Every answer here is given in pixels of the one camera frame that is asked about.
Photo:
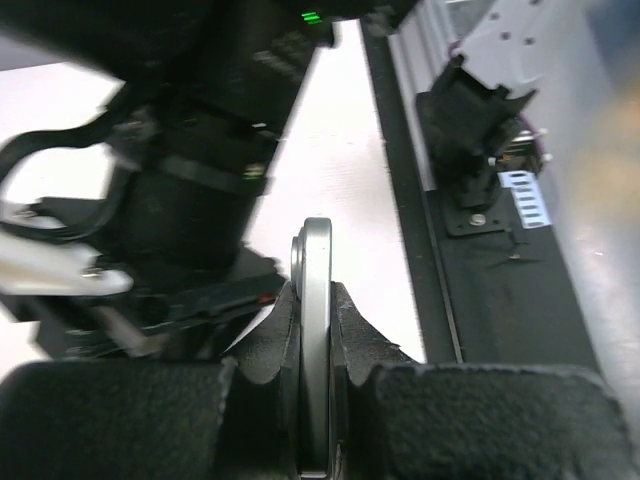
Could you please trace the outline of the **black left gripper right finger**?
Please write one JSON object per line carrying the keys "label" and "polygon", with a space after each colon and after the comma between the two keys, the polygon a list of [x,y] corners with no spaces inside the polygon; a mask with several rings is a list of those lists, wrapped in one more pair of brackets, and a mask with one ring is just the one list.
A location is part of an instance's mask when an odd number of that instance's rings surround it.
{"label": "black left gripper right finger", "polygon": [[344,479],[635,479],[622,408],[572,365],[421,364],[341,283],[331,340]]}

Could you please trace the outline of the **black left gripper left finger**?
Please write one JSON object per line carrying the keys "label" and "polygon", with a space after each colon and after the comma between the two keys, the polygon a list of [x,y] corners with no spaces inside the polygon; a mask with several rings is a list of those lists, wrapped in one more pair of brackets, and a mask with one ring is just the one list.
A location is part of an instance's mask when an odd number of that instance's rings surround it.
{"label": "black left gripper left finger", "polygon": [[5,479],[293,479],[299,328],[285,286],[219,363],[33,362],[1,385]]}

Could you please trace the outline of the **light blue smartphone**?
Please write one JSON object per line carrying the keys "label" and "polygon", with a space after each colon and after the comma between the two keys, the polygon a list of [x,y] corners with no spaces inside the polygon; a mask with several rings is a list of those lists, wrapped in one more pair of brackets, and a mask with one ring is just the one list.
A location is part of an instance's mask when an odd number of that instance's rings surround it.
{"label": "light blue smartphone", "polygon": [[324,479],[331,470],[330,322],[332,223],[304,221],[291,245],[291,282],[300,304],[300,397],[305,407],[300,476]]}

